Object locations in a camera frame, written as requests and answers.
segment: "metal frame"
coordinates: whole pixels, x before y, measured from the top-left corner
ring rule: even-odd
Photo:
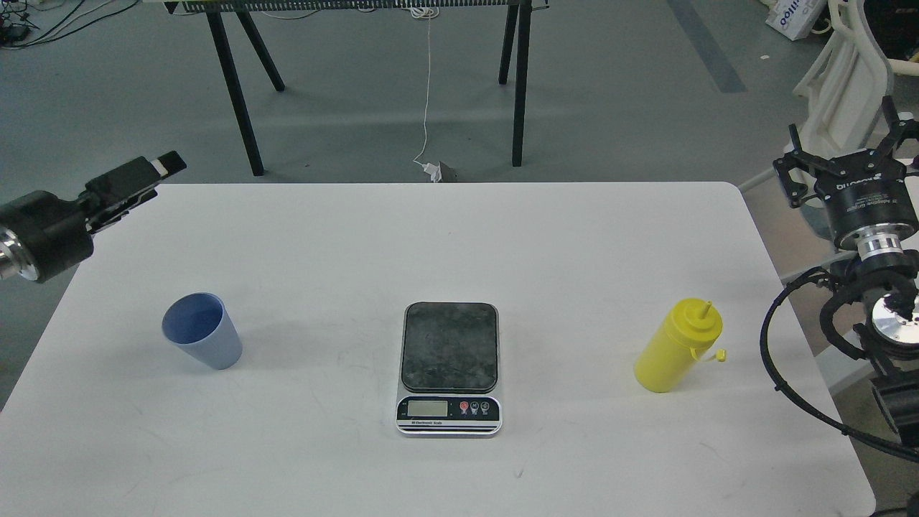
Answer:
[[[245,106],[243,89],[240,87],[239,75],[233,62],[230,51],[230,42],[227,40],[226,29],[223,26],[222,13],[233,12],[243,24],[249,41],[255,48],[255,53],[272,85],[278,92],[285,89],[278,69],[271,60],[271,55],[262,41],[255,22],[249,14],[251,11],[283,11],[283,10],[320,10],[320,9],[355,9],[359,7],[374,8],[403,8],[403,7],[455,7],[455,6],[507,6],[507,20],[505,23],[504,44],[501,50],[501,65],[498,71],[498,84],[507,84],[507,75],[510,70],[511,53],[514,49],[514,36],[516,32],[517,57],[516,57],[516,84],[514,94],[514,135],[511,143],[511,164],[514,167],[523,165],[523,131],[524,118],[527,105],[527,71],[529,66],[529,28],[530,16],[533,13],[532,0],[302,0],[302,1],[244,1],[220,0],[207,2],[182,2],[187,12],[205,13],[210,25],[210,34],[214,39],[217,57],[221,62],[223,78],[226,81],[236,121],[239,124],[243,144],[249,157],[253,176],[265,174],[261,154],[258,151],[258,142],[249,118],[249,110]]]

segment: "gray floor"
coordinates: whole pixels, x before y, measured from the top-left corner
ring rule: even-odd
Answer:
[[[687,21],[686,6],[702,26]],[[62,11],[33,20],[49,27]],[[504,12],[445,9],[430,24],[422,161],[443,161],[463,181],[739,184],[769,166],[788,140],[787,124],[804,118],[804,101],[789,92],[823,46],[768,28],[755,0],[552,3],[533,17],[524,166],[513,168],[513,78],[508,87],[496,84]],[[87,179],[127,159],[171,149],[189,164],[175,182],[427,180],[412,163],[424,139],[427,22],[394,10],[255,21],[288,84],[282,94],[273,90],[238,23],[226,17],[268,169],[263,178],[249,173],[204,17],[140,5],[66,40],[0,52],[0,202],[37,189],[72,198]],[[745,91],[722,93],[722,77],[706,66],[718,55],[692,44],[699,27]],[[919,82],[898,78],[895,98],[902,109],[919,106]],[[776,199],[775,185],[761,189],[751,211],[777,266],[819,257],[824,244]],[[70,276],[0,284],[0,403]],[[806,330],[812,306],[796,304]],[[825,346],[808,335],[815,350]],[[837,404],[848,423],[886,430],[866,387]],[[901,506],[919,490],[914,465],[858,453],[879,508]]]

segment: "bottle nozzle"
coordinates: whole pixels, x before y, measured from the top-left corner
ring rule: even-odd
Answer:
[[[705,319],[705,316],[709,315],[709,309],[711,308],[711,301],[706,302],[698,309],[698,318]]]

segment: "black table legs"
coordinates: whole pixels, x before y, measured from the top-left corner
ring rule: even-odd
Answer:
[[[268,72],[268,77],[271,78],[271,84],[275,86],[277,91],[284,91],[284,81],[281,80],[275,62],[271,61],[271,55],[268,54],[268,49],[265,48],[265,42],[262,41],[262,35],[259,34],[258,29],[255,28],[255,22],[252,21],[252,15],[249,13],[236,13],[236,16],[239,17],[239,22],[243,24],[245,35],[249,37],[249,41],[251,41],[252,46],[255,47],[255,53],[258,54],[258,59],[261,60],[262,66],[264,66],[265,71]]]
[[[511,67],[511,51],[514,49],[514,31],[516,30],[516,15],[520,6],[507,6],[507,22],[505,23],[505,44],[501,47],[501,70],[498,72],[498,84],[507,84],[507,70]]]
[[[523,0],[519,6],[507,7],[505,43],[501,49],[501,69],[498,84],[507,84],[507,72],[514,49],[514,29],[517,29],[516,84],[514,90],[514,140],[511,143],[511,165],[523,165],[523,122],[527,112],[527,69],[529,65],[529,22],[533,14],[533,1]]]
[[[520,167],[523,164],[523,130],[524,116],[527,107],[527,69],[529,62],[529,26],[530,17],[533,14],[533,1],[521,0],[519,5],[508,6],[507,21],[505,24],[504,45],[501,49],[501,69],[498,73],[498,84],[507,84],[507,74],[510,71],[511,53],[514,49],[514,32],[516,30],[517,56],[516,56],[516,84],[514,92],[514,137],[511,143],[511,164],[514,167]],[[255,27],[252,16],[247,12],[237,12],[240,23],[243,25],[246,36],[255,48],[258,59],[265,67],[271,84],[279,92],[284,91],[284,81],[281,79],[278,69],[271,60],[271,55],[262,41],[262,36]],[[249,110],[245,106],[243,89],[239,84],[239,75],[236,73],[236,65],[233,63],[233,54],[230,52],[230,42],[227,41],[226,28],[223,26],[223,18],[220,12],[208,12],[208,24],[210,25],[210,35],[214,39],[214,46],[217,49],[217,57],[220,58],[223,79],[227,84],[227,91],[230,93],[230,101],[233,104],[233,112],[236,114],[236,122],[239,124],[239,132],[243,136],[245,153],[249,157],[249,165],[252,167],[253,176],[262,176],[265,174],[265,167],[262,165],[262,156],[258,152],[258,142],[255,140],[255,133],[252,129],[252,121],[249,119]]]
[[[252,175],[262,176],[265,174],[265,167],[262,165],[262,156],[258,152],[258,142],[255,140],[255,133],[252,131],[252,121],[249,120],[249,110],[245,107],[245,97],[243,97],[243,89],[239,85],[239,75],[236,73],[236,65],[233,63],[233,54],[230,52],[230,42],[227,41],[227,33],[226,28],[223,26],[223,18],[221,17],[221,13],[216,12],[207,13],[207,16],[208,24],[210,25],[210,35],[214,39],[214,46],[217,48],[217,57],[220,58],[221,61],[223,79],[226,81],[227,91],[230,93],[233,112],[236,113],[236,123],[239,124],[239,132],[243,136],[245,153],[249,156],[249,166],[252,167]],[[237,16],[239,16],[239,21],[243,24],[243,29],[245,29],[246,35],[252,42],[252,46],[255,47],[255,53],[258,54],[258,59],[260,59],[262,65],[265,66],[265,71],[268,73],[271,83],[277,91],[284,91],[284,81],[281,80],[277,67],[275,67],[274,62],[271,61],[271,56],[268,55],[268,50],[265,48],[262,36],[258,33],[258,29],[255,28],[255,22],[252,21],[252,16],[249,13],[237,13]]]

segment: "bottle cap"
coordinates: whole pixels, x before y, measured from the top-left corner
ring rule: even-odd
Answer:
[[[721,335],[721,314],[705,300],[679,301],[664,323],[667,335],[684,347],[707,350]]]

